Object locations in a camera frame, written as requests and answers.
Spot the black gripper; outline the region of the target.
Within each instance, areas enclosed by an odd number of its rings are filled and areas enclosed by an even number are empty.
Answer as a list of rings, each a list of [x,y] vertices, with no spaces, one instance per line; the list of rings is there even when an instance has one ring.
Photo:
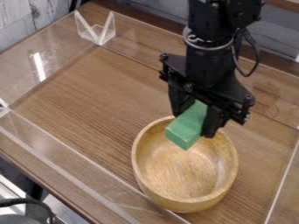
[[[235,47],[201,49],[187,46],[187,54],[161,54],[161,79],[169,84],[173,115],[178,117],[197,102],[207,105],[202,135],[214,138],[233,120],[246,123],[255,96],[241,83],[235,72],[239,55]]]

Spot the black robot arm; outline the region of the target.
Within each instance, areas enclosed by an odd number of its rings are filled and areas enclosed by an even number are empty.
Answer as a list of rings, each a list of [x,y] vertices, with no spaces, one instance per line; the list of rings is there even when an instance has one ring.
[[[213,138],[227,122],[249,118],[255,96],[237,77],[251,75],[239,65],[239,52],[245,41],[257,43],[249,26],[262,7],[262,0],[189,0],[186,54],[161,55],[175,116],[166,135],[174,141]]]

